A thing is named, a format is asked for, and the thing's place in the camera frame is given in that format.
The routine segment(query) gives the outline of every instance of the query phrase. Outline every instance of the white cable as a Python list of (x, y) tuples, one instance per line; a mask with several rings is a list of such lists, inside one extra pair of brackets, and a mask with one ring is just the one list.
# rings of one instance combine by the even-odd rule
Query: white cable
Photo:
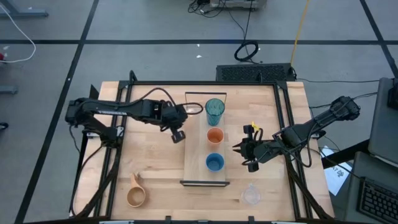
[(33, 52), (32, 52), (32, 54), (29, 56), (29, 58), (20, 59), (20, 60), (13, 60), (13, 61), (3, 61), (3, 60), (0, 60), (0, 62), (3, 62), (3, 63), (16, 63), (16, 62), (23, 62), (23, 61), (26, 61), (26, 60), (31, 59), (31, 58), (33, 57), (33, 55), (35, 54), (35, 52), (36, 52), (36, 45), (35, 45), (35, 43), (33, 43), (33, 41), (32, 41), (28, 36), (26, 36), (26, 34), (17, 26), (17, 24), (15, 24), (14, 20), (11, 18), (10, 14), (8, 14), (8, 12), (5, 10), (5, 8), (3, 8), (2, 5), (0, 5), (0, 7), (1, 7), (1, 9), (3, 9), (3, 11), (7, 14), (7, 16), (10, 18), (11, 22), (12, 22), (12, 23), (14, 24), (14, 26), (19, 30), (19, 32), (21, 32), (21, 34), (23, 34), (23, 35), (26, 37), (26, 39), (28, 39), (28, 40), (33, 44)]

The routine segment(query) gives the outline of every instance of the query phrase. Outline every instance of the yellow cable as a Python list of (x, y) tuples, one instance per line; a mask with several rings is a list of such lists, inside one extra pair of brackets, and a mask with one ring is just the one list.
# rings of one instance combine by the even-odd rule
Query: yellow cable
[(296, 53), (297, 40), (300, 37), (301, 28), (303, 26), (304, 18), (305, 18), (305, 15), (307, 13), (307, 9), (308, 9), (308, 4), (309, 3), (310, 3), (310, 0), (307, 0), (307, 3), (305, 4), (303, 15), (301, 16), (300, 26), (298, 27), (298, 32), (297, 32), (297, 35), (296, 35), (296, 39), (294, 40), (294, 48), (293, 48), (293, 52), (292, 52), (292, 58), (290, 59), (290, 66), (293, 66), (293, 59), (294, 59), (294, 53)]

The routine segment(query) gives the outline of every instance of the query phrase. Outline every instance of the wooden mug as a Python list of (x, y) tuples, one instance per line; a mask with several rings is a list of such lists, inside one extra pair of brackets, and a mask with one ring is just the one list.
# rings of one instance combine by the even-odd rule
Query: wooden mug
[(131, 174), (131, 189), (127, 193), (127, 202), (133, 208), (140, 207), (146, 199), (145, 190), (137, 183), (137, 176)]

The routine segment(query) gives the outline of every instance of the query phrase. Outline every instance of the orange cup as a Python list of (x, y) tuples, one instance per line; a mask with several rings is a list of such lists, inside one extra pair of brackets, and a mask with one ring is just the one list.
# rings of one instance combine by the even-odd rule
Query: orange cup
[(211, 147), (218, 147), (224, 140), (224, 132), (221, 128), (210, 128), (207, 131), (207, 140)]

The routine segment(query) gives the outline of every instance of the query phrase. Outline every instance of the black floor line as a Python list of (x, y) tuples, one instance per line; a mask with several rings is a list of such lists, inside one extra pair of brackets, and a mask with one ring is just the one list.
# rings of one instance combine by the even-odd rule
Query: black floor line
[(368, 4), (366, 4), (365, 0), (360, 0), (360, 2), (361, 2), (361, 5), (362, 5), (362, 7), (363, 7), (363, 9), (365, 11), (366, 16), (369, 19), (369, 22), (370, 22), (370, 24), (372, 26), (374, 34), (377, 37), (377, 40), (381, 42), (381, 45), (380, 45), (381, 49), (383, 50), (384, 56), (386, 56), (386, 59), (387, 59), (388, 64), (390, 65), (391, 71), (394, 74), (394, 76), (396, 78), (398, 78), (397, 65), (396, 65), (396, 63), (394, 61), (394, 58), (392, 57), (392, 55), (391, 55), (391, 53), (390, 53), (390, 51), (388, 49), (388, 46), (384, 42), (383, 36), (381, 35), (381, 32), (380, 32), (379, 28), (377, 27), (376, 21), (374, 20), (374, 18), (372, 16), (372, 13), (371, 13), (371, 11), (370, 11), (370, 9), (368, 7)]
[(98, 6), (98, 1), (99, 0), (93, 1), (91, 11), (88, 15), (85, 28), (83, 29), (83, 33), (80, 38), (81, 42), (79, 43), (79, 45), (76, 49), (76, 53), (75, 53), (75, 56), (73, 57), (71, 65), (70, 65), (68, 75), (65, 79), (65, 83), (63, 84), (63, 88), (62, 88), (60, 97), (58, 99), (57, 106), (55, 107), (55, 111), (54, 111), (54, 114), (51, 119), (49, 130), (47, 131), (47, 134), (45, 135), (44, 143), (40, 150), (39, 158), (37, 159), (32, 176), (30, 177), (30, 181), (27, 186), (24, 198), (22, 199), (21, 206), (19, 207), (19, 211), (18, 211), (17, 217), (15, 219), (16, 224), (23, 223), (25, 220), (25, 216), (28, 211), (30, 201), (32, 200), (37, 182), (39, 181), (40, 173), (42, 171), (45, 158), (47, 157), (47, 153), (50, 148), (50, 144), (51, 144), (54, 132), (55, 132), (55, 128), (57, 127), (57, 123), (58, 123), (58, 120), (59, 120), (61, 112), (62, 112), (62, 107), (63, 107), (65, 99), (67, 97), (68, 90), (69, 90), (70, 84), (72, 82), (72, 78), (75, 73), (75, 70), (76, 70), (80, 55), (81, 55), (81, 51), (83, 50), (83, 46), (84, 46), (83, 42), (87, 38), (87, 34), (90, 29), (90, 25), (93, 22), (94, 14), (95, 14), (96, 8)]
[[(294, 44), (294, 40), (255, 40), (259, 44)], [(79, 44), (81, 40), (33, 40), (35, 44)], [(231, 40), (84, 40), (84, 44), (156, 45), (156, 44), (241, 44)], [(30, 44), (28, 40), (0, 40), (0, 44)], [(300, 45), (398, 45), (398, 40), (299, 40)]]

